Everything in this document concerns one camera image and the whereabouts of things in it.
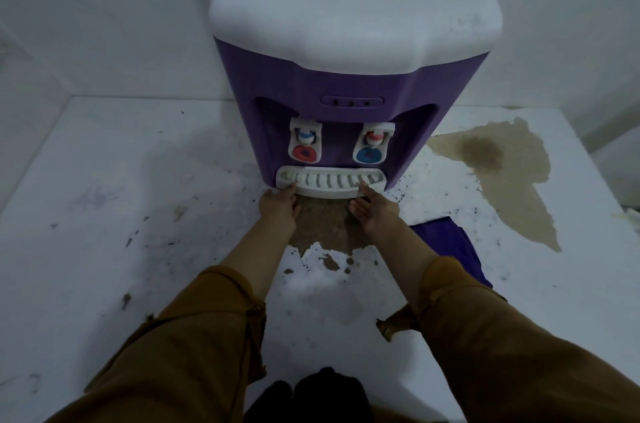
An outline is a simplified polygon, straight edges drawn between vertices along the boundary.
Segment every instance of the brown shirt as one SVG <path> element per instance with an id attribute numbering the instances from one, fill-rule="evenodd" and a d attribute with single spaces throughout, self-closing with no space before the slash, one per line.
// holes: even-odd
<path id="1" fill-rule="evenodd" d="M 265 321 L 242 275 L 210 267 L 49 421 L 241 422 L 247 384 L 265 375 Z M 389 341 L 420 330 L 470 422 L 640 421 L 635 383 L 535 325 L 454 258 L 427 268 L 418 314 L 405 307 L 378 328 Z"/>

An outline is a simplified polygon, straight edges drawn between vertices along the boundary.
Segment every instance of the drip tray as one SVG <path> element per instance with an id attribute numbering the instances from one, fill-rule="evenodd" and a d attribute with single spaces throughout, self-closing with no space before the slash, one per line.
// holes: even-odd
<path id="1" fill-rule="evenodd" d="M 358 197 L 360 183 L 377 191 L 385 190 L 387 176 L 380 169 L 341 169 L 335 167 L 299 167 L 284 165 L 276 172 L 276 187 L 285 189 L 292 182 L 301 196 L 319 199 L 351 199 Z"/>

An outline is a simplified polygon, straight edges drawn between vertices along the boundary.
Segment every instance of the hand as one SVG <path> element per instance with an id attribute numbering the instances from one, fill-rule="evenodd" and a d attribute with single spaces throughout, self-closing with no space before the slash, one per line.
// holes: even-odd
<path id="1" fill-rule="evenodd" d="M 366 235 L 374 237 L 380 233 L 384 234 L 384 230 L 399 218 L 400 206 L 375 192 L 367 184 L 362 183 L 359 190 L 369 200 L 364 197 L 351 199 L 350 213 L 362 224 Z"/>
<path id="2" fill-rule="evenodd" d="M 300 213 L 301 206 L 296 205 L 296 185 L 291 184 L 283 191 L 273 192 L 269 189 L 263 193 L 258 202 L 260 216 L 278 226 L 290 228 L 291 233 L 296 229 L 296 217 Z"/>

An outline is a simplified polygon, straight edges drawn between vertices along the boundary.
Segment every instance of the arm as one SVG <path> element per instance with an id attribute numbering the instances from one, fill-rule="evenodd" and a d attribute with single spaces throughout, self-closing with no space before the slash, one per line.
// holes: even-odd
<path id="1" fill-rule="evenodd" d="M 264 298 L 296 227 L 294 190 L 265 193 L 235 249 L 142 324 L 50 423 L 241 422 L 245 388 L 265 374 Z"/>
<path id="2" fill-rule="evenodd" d="M 469 421 L 640 420 L 640 388 L 631 380 L 540 328 L 455 259 L 438 257 L 397 206 L 362 190 L 369 199 L 349 209 L 384 257 Z"/>

